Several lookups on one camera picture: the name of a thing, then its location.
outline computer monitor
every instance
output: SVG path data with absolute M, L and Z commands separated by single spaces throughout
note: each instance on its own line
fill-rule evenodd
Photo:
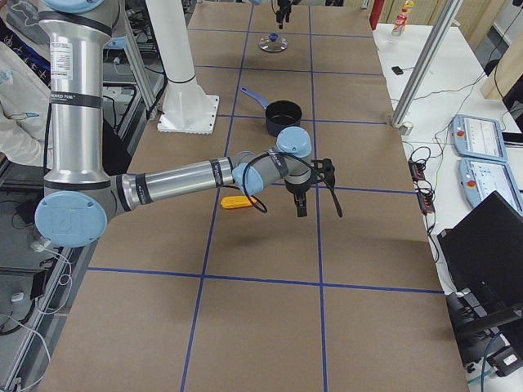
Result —
M 438 236 L 458 290 L 468 287 L 487 314 L 523 302 L 523 217 L 493 192 Z M 499 327 L 523 355 L 523 320 Z

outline black saucepan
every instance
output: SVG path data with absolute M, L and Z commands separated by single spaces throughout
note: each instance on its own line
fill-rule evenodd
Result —
M 256 92 L 245 87 L 240 90 L 253 98 L 265 110 L 265 124 L 270 135 L 277 137 L 287 127 L 299 127 L 302 120 L 302 109 L 290 100 L 277 100 L 269 104 Z

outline saucepan handle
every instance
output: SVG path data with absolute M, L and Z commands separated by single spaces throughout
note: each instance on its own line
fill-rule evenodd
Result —
M 267 109 L 267 106 L 269 106 L 269 102 L 267 102 L 267 100 L 262 96 L 259 96 L 256 92 L 250 91 L 246 87 L 241 87 L 239 90 L 253 98 L 258 104 L 262 106 L 263 109 Z

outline label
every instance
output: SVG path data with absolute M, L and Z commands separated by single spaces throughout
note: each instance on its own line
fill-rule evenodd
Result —
M 51 42 L 51 79 L 73 80 L 73 44 Z
M 517 361 L 517 357 L 514 355 L 514 354 L 511 354 L 509 356 L 507 356 L 503 362 L 505 363 L 505 365 L 507 366 L 510 366 L 512 365 L 513 363 L 515 363 Z
M 224 185 L 223 183 L 223 174 L 221 173 L 221 166 L 217 159 L 211 159 L 212 175 L 214 176 L 214 182 L 216 187 L 219 188 Z
M 267 153 L 269 154 L 270 159 L 272 159 L 272 162 L 276 166 L 276 169 L 278 169 L 280 178 L 285 178 L 286 176 L 288 176 L 288 167 L 283 155 L 279 154 L 278 151 L 276 151 L 274 148 L 268 149 Z

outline small black object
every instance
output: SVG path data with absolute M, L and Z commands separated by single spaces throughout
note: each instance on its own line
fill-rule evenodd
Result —
M 433 214 L 434 212 L 436 212 L 431 197 L 423 193 L 421 190 L 418 190 L 418 193 L 416 195 L 418 196 L 419 208 L 420 210 L 422 210 L 423 215 Z
M 523 367 L 523 361 L 513 347 L 505 346 L 487 358 L 489 365 L 496 367 L 500 377 L 508 376 Z
M 396 75 L 403 75 L 403 69 L 400 67 L 392 67 L 392 72 L 394 72 Z
M 523 146 L 523 133 L 501 132 L 506 145 Z
M 423 172 L 423 165 L 418 162 L 414 162 L 412 159 L 409 160 L 409 171 L 412 176 L 412 181 L 423 181 L 425 180 L 425 173 Z

